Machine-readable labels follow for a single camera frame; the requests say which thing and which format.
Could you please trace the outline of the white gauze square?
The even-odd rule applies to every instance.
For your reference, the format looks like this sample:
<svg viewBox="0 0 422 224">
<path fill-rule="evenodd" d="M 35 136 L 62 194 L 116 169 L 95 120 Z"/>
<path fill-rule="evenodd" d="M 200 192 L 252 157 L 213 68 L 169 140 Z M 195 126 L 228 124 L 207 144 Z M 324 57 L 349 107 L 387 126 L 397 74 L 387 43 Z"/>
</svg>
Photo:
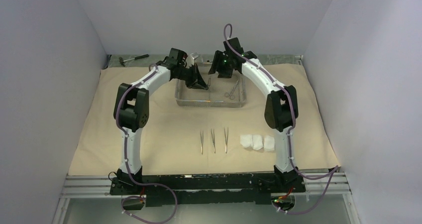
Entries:
<svg viewBox="0 0 422 224">
<path fill-rule="evenodd" d="M 264 151 L 271 152 L 275 150 L 275 139 L 274 137 L 267 135 L 264 137 L 263 143 Z"/>
</svg>

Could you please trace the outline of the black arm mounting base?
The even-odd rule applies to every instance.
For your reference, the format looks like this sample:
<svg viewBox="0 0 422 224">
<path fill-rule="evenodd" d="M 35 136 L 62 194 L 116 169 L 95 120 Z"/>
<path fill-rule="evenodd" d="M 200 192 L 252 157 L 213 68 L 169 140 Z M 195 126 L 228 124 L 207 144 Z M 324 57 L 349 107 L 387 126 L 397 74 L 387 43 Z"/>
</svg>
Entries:
<svg viewBox="0 0 422 224">
<path fill-rule="evenodd" d="M 292 184 L 276 182 L 274 172 L 193 175 L 143 175 L 139 185 L 130 186 L 111 178 L 112 196 L 143 196 L 147 207 L 177 203 L 255 203 L 266 205 L 277 194 L 304 193 L 301 176 Z"/>
</svg>

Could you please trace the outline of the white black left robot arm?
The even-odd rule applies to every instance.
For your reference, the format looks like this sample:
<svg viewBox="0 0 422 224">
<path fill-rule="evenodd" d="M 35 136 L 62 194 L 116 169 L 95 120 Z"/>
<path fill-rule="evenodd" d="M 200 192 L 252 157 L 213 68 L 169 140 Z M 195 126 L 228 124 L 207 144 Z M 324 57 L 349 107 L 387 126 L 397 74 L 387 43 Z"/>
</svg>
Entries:
<svg viewBox="0 0 422 224">
<path fill-rule="evenodd" d="M 119 182 L 130 194 L 142 190 L 140 143 L 143 128 L 149 120 L 149 98 L 162 85 L 177 79 L 189 89 L 208 90 L 195 54 L 171 48 L 163 60 L 149 66 L 149 72 L 130 84 L 122 83 L 117 90 L 113 111 L 116 126 L 123 140 L 122 161 L 116 173 Z"/>
</svg>

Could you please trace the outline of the beige wrapping cloth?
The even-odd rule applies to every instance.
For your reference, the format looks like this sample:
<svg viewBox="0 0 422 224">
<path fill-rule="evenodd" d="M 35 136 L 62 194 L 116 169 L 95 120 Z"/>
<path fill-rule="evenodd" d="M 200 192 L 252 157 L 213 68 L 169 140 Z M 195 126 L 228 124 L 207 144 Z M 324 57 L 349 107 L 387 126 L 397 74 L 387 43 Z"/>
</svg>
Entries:
<svg viewBox="0 0 422 224">
<path fill-rule="evenodd" d="M 293 130 L 295 165 L 303 169 L 325 169 L 339 164 L 324 130 L 315 93 L 306 72 L 297 64 L 268 65 L 279 81 L 293 85 L 298 94 L 299 116 Z M 123 140 L 113 110 L 117 88 L 137 81 L 147 68 L 108 68 L 101 72 L 69 175 L 106 175 L 116 171 L 122 159 Z M 176 81 L 155 91 L 149 100 L 149 120 L 141 134 L 140 157 L 143 175 L 212 174 L 272 171 L 275 153 L 244 149 L 240 135 L 272 136 L 264 119 L 266 97 L 249 80 L 246 103 L 239 109 L 181 107 L 175 99 Z M 229 129 L 225 154 L 224 128 Z M 213 152 L 211 129 L 215 131 Z M 200 131 L 204 131 L 201 155 Z"/>
</svg>

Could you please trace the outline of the black-handled claw hammer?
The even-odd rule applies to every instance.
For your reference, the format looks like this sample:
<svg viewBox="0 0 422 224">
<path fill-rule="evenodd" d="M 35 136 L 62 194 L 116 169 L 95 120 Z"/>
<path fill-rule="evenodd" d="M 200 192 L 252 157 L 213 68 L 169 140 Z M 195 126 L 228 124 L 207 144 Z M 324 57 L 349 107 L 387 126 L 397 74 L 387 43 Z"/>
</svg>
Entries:
<svg viewBox="0 0 422 224">
<path fill-rule="evenodd" d="M 129 58 L 129 59 L 123 59 L 122 57 L 119 57 L 118 61 L 119 61 L 121 66 L 126 67 L 127 64 L 131 61 L 139 60 L 139 59 L 145 59 L 145 58 L 148 58 L 149 56 L 150 56 L 149 54 L 144 54 L 144 55 L 136 56 L 136 57 Z"/>
</svg>

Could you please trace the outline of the white gauze pad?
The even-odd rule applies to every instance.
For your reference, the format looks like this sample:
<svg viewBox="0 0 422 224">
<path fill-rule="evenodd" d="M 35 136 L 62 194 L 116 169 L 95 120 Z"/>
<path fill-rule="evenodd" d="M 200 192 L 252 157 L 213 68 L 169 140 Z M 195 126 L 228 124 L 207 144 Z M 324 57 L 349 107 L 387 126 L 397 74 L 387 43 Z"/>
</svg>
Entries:
<svg viewBox="0 0 422 224">
<path fill-rule="evenodd" d="M 243 148 L 249 148 L 253 144 L 251 134 L 242 134 L 240 135 L 240 144 Z"/>
<path fill-rule="evenodd" d="M 252 135 L 252 148 L 253 150 L 260 150 L 263 148 L 263 137 L 258 134 Z"/>
</svg>

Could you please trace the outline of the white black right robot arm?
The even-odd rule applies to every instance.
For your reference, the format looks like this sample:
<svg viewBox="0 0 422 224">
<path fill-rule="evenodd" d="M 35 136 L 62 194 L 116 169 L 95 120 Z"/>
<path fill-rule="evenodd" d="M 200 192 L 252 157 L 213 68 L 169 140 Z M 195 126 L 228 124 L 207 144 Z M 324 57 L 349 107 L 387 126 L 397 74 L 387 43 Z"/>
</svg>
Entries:
<svg viewBox="0 0 422 224">
<path fill-rule="evenodd" d="M 227 39 L 223 44 L 225 51 L 215 52 L 209 74 L 218 73 L 219 78 L 230 78 L 234 71 L 238 71 L 266 97 L 264 119 L 274 130 L 274 185 L 277 190 L 285 192 L 299 178 L 292 149 L 292 134 L 298 117 L 296 88 L 284 85 L 271 75 L 253 52 L 243 50 L 238 38 Z"/>
</svg>

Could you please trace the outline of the silver forceps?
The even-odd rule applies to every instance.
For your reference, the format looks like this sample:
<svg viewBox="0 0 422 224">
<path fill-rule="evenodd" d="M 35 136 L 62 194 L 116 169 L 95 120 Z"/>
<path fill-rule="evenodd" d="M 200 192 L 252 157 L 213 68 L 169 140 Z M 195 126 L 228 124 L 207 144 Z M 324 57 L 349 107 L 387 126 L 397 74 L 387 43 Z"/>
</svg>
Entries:
<svg viewBox="0 0 422 224">
<path fill-rule="evenodd" d="M 213 146 L 213 152 L 216 153 L 216 143 L 215 143 L 215 131 L 214 128 L 211 129 L 211 141 Z"/>
<path fill-rule="evenodd" d="M 200 131 L 201 155 L 204 153 L 204 131 Z"/>
<path fill-rule="evenodd" d="M 224 128 L 224 141 L 225 141 L 225 154 L 228 151 L 228 138 L 229 138 L 229 129 L 228 127 Z"/>
</svg>

